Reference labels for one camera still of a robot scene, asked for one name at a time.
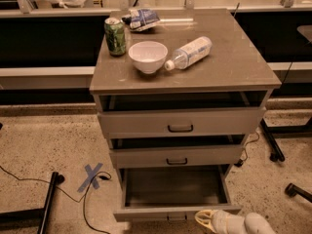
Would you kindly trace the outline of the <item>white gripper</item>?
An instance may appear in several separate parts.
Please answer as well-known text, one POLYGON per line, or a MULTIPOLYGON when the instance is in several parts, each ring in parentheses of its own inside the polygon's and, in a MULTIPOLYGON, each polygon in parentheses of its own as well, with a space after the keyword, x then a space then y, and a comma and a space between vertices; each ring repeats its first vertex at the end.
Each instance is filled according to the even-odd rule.
POLYGON ((195 214, 195 219, 214 234, 248 234, 243 216, 225 211, 201 210, 195 214))

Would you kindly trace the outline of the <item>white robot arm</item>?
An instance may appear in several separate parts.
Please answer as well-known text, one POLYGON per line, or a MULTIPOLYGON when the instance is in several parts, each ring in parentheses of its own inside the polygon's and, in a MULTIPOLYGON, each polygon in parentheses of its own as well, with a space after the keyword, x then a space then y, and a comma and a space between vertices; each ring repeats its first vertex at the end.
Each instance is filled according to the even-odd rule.
POLYGON ((195 220, 214 234, 276 234, 268 221, 260 214, 240 216, 223 210, 202 210, 195 220))

